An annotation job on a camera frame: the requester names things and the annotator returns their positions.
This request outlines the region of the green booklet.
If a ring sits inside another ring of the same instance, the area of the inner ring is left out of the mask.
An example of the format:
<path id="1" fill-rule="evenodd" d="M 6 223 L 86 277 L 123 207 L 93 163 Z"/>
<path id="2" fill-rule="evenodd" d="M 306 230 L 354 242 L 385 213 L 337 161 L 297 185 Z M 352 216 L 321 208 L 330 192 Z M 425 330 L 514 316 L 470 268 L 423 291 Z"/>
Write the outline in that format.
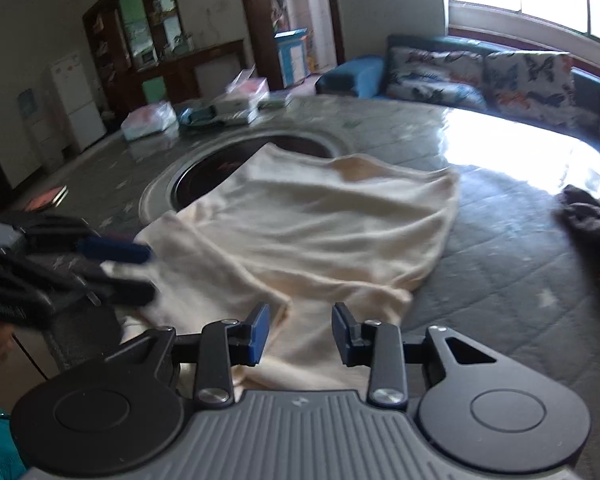
<path id="1" fill-rule="evenodd" d="M 294 96 L 288 91 L 270 92 L 258 102 L 258 110 L 281 110 L 287 107 Z"/>

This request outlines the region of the grey knit garment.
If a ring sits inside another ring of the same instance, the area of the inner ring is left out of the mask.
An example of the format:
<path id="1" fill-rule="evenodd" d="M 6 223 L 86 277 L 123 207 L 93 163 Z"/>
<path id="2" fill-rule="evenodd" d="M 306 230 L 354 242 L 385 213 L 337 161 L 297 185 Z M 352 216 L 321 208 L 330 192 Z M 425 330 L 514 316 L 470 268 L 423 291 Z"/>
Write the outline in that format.
<path id="1" fill-rule="evenodd" d="M 557 200 L 566 226 L 600 250 L 600 201 L 573 185 L 565 186 Z"/>

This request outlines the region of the blue corner sofa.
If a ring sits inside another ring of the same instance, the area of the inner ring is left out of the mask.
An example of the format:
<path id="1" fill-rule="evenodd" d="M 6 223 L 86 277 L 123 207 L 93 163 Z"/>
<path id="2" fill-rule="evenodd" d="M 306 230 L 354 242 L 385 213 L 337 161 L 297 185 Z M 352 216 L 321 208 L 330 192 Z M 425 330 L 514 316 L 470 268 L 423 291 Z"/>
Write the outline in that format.
<path id="1" fill-rule="evenodd" d="M 600 77 L 565 51 L 391 35 L 318 78 L 319 94 L 464 108 L 575 136 L 600 151 Z"/>

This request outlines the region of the upright butterfly cushion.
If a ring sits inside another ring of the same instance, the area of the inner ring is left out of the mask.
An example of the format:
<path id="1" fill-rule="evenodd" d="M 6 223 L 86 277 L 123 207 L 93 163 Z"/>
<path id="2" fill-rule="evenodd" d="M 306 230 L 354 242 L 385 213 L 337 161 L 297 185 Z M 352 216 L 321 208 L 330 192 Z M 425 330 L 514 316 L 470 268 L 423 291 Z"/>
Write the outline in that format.
<path id="1" fill-rule="evenodd" d="M 508 117 L 571 128 L 576 123 L 572 58 L 558 51 L 505 51 L 484 58 L 495 108 Z"/>

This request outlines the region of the cream sweater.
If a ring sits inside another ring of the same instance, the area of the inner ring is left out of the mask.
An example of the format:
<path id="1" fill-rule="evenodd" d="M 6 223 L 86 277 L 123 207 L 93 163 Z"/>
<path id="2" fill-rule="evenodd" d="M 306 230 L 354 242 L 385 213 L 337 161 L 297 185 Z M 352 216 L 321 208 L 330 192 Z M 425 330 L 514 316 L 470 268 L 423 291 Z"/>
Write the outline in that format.
<path id="1" fill-rule="evenodd" d="M 342 364 L 332 306 L 396 324 L 438 263 L 460 204 L 450 168 L 420 171 L 358 155 L 311 157 L 265 145 L 210 193 L 146 226 L 141 266 L 114 278 L 155 285 L 146 308 L 121 308 L 123 336 L 171 326 L 198 333 L 271 308 L 260 363 L 237 367 L 237 390 L 364 391 L 363 367 Z"/>

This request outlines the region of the white refrigerator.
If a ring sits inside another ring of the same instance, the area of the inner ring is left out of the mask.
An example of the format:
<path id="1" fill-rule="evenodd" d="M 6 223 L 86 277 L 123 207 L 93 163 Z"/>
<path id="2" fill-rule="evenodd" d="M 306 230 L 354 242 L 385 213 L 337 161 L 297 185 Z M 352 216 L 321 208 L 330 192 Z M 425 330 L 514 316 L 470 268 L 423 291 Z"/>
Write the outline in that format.
<path id="1" fill-rule="evenodd" d="M 79 53 L 70 53 L 50 64 L 48 73 L 64 133 L 72 147 L 82 153 L 106 134 L 106 128 Z"/>

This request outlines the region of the tissue box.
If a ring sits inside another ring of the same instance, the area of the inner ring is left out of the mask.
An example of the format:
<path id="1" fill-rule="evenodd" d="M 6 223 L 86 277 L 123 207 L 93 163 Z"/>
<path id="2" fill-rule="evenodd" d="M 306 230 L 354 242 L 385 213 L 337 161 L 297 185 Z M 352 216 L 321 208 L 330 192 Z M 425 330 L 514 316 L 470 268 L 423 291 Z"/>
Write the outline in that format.
<path id="1" fill-rule="evenodd" d="M 251 112 L 269 93 L 268 80 L 258 77 L 255 67 L 245 68 L 212 101 L 212 107 L 221 117 Z"/>

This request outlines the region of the flat butterfly cushion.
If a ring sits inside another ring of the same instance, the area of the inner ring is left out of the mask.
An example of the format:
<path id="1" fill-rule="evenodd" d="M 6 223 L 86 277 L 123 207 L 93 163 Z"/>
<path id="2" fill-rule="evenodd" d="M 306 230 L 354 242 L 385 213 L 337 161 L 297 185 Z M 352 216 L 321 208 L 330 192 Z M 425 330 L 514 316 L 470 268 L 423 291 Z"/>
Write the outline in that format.
<path id="1" fill-rule="evenodd" d="M 484 92 L 484 64 L 478 54 L 389 49 L 386 95 L 391 99 L 487 110 Z"/>

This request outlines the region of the blue white kids cabinet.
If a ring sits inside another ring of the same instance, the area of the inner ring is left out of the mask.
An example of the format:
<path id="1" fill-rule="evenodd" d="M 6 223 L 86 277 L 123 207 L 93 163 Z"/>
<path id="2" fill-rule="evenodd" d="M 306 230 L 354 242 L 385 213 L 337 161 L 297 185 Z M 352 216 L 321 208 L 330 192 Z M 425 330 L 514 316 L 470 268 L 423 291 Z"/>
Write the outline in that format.
<path id="1" fill-rule="evenodd" d="M 276 32 L 274 36 L 285 88 L 304 81 L 310 74 L 306 55 L 306 36 L 308 36 L 306 28 Z"/>

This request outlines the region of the wet wipes pack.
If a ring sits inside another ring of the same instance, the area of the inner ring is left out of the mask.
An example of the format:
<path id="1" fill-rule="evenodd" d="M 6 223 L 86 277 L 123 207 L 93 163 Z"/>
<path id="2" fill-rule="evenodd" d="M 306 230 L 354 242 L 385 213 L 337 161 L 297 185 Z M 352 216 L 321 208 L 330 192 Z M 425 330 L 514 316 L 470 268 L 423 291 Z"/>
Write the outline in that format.
<path id="1" fill-rule="evenodd" d="M 121 124 L 122 136 L 128 142 L 166 131 L 176 123 L 175 110 L 169 102 L 151 103 L 133 110 Z"/>

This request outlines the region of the dark wooden cabinet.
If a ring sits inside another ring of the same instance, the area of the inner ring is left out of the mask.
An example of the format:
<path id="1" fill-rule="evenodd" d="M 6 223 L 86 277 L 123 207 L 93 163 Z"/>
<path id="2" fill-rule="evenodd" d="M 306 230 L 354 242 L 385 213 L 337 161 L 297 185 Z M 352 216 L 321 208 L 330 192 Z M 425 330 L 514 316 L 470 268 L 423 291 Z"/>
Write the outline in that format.
<path id="1" fill-rule="evenodd" d="M 247 66 L 245 38 L 188 32 L 181 0 L 97 0 L 82 16 L 106 113 L 123 119 L 159 101 L 212 99 Z"/>

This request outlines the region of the round black table heater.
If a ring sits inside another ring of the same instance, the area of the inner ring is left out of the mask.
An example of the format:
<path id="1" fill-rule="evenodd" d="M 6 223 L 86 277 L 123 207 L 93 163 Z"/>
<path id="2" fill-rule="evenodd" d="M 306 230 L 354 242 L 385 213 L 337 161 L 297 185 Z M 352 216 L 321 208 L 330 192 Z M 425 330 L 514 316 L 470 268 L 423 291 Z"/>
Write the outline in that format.
<path id="1" fill-rule="evenodd" d="M 227 146 L 215 148 L 209 155 L 189 162 L 178 173 L 170 187 L 173 209 L 180 211 L 217 188 L 266 144 L 274 144 L 276 148 L 284 151 L 319 158 L 334 158 L 341 153 L 339 148 L 332 148 L 326 141 L 295 134 L 275 133 L 232 141 Z"/>

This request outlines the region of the water dispenser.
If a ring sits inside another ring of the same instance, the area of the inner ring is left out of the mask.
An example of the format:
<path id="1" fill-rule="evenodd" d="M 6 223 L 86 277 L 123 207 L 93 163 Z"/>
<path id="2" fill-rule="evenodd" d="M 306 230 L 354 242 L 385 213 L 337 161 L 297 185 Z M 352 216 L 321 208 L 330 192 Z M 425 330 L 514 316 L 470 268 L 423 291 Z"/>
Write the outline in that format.
<path id="1" fill-rule="evenodd" d="M 17 103 L 24 128 L 35 153 L 44 169 L 52 174 L 65 162 L 64 154 L 62 154 L 62 150 L 66 147 L 65 138 L 32 88 L 20 92 Z"/>

